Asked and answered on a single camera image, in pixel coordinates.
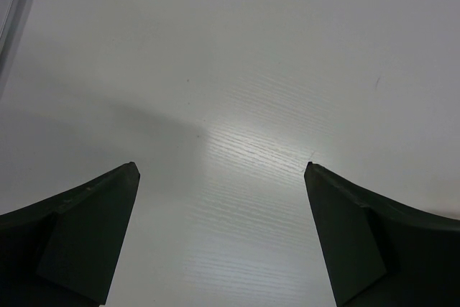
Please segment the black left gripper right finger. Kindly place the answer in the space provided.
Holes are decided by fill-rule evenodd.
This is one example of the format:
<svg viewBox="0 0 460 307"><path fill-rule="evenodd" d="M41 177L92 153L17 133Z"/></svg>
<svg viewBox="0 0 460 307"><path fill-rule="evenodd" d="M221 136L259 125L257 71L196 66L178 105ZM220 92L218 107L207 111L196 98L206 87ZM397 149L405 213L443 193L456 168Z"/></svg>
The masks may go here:
<svg viewBox="0 0 460 307"><path fill-rule="evenodd" d="M337 306L458 306L459 221L309 162L305 185Z"/></svg>

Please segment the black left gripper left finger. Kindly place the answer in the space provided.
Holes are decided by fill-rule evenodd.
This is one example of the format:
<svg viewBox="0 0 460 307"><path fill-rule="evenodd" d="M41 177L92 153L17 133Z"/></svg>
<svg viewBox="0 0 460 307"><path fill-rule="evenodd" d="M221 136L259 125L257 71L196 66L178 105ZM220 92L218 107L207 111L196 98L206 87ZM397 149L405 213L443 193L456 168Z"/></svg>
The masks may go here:
<svg viewBox="0 0 460 307"><path fill-rule="evenodd" d="M1 215L1 305L105 305L139 182L128 162Z"/></svg>

